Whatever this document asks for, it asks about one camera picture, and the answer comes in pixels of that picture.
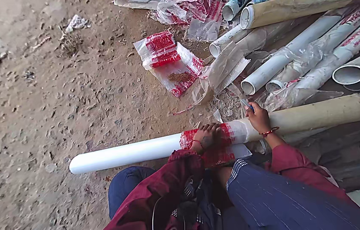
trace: hand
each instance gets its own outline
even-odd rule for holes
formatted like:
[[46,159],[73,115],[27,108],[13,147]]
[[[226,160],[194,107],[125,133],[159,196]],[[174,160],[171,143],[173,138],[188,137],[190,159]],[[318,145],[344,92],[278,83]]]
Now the hand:
[[271,131],[271,122],[269,121],[268,111],[261,108],[256,102],[249,102],[250,106],[254,108],[254,111],[249,107],[245,107],[247,110],[245,116],[248,117],[252,127],[259,133],[266,133]]
[[201,126],[197,133],[194,134],[194,140],[198,140],[200,144],[193,141],[190,149],[196,150],[198,154],[203,154],[204,151],[211,148],[216,140],[220,137],[221,128],[216,123],[206,124]]

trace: dusty ground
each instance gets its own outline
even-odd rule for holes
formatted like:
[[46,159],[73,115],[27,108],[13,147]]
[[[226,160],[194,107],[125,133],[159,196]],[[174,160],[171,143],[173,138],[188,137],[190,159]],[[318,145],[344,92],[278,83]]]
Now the dusty ground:
[[[92,27],[72,33],[78,55],[70,57],[58,25],[74,14]],[[109,179],[123,167],[73,175],[69,161],[209,121],[208,106],[167,117],[187,102],[141,66],[132,43],[169,28],[146,15],[104,0],[0,0],[0,52],[9,52],[0,65],[0,229],[103,228]],[[183,44],[208,56],[207,44]]]

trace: maroon shirt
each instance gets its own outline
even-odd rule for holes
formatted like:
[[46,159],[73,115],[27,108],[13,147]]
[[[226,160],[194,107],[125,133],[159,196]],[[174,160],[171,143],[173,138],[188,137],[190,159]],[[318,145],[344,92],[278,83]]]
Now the maroon shirt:
[[[326,179],[330,176],[323,169],[288,144],[272,150],[272,163],[268,170],[357,206],[344,190]],[[203,160],[195,151],[174,151],[167,164],[143,180],[127,196],[104,230],[146,230],[151,229],[152,222],[154,229],[170,229],[176,225],[171,213],[179,205],[186,181],[190,176],[202,178],[203,173]]]

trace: pipe opening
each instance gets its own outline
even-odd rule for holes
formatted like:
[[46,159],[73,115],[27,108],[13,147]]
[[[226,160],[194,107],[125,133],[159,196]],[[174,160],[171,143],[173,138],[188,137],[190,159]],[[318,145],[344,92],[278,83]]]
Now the pipe opening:
[[247,29],[249,23],[249,10],[248,7],[243,8],[241,11],[240,24],[242,29]]
[[342,85],[355,84],[360,81],[360,66],[342,66],[333,72],[332,78]]
[[355,84],[343,85],[343,86],[350,91],[360,91],[360,81]]
[[222,8],[222,16],[227,21],[231,21],[234,18],[234,12],[232,11],[230,6],[224,6]]
[[268,84],[265,85],[265,89],[268,92],[274,92],[274,91],[280,90],[281,88],[282,87],[275,82],[269,82]]
[[220,47],[219,45],[215,45],[213,43],[210,44],[210,53],[213,55],[213,57],[218,58],[220,54]]
[[255,87],[249,82],[241,82],[241,88],[246,94],[253,95],[255,93]]

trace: red thread bracelet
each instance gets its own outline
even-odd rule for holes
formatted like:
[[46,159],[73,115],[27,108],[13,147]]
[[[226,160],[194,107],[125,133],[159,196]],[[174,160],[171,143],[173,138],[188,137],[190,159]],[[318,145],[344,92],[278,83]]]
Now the red thread bracelet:
[[266,132],[266,133],[259,133],[259,135],[262,135],[264,138],[268,136],[269,133],[272,133],[274,132],[275,130],[278,130],[279,127],[274,127],[274,128],[271,128],[270,131]]
[[193,142],[197,142],[201,146],[202,150],[204,151],[204,147],[203,147],[203,145],[201,144],[200,141],[194,139],[194,140],[191,141],[191,145],[193,145]]

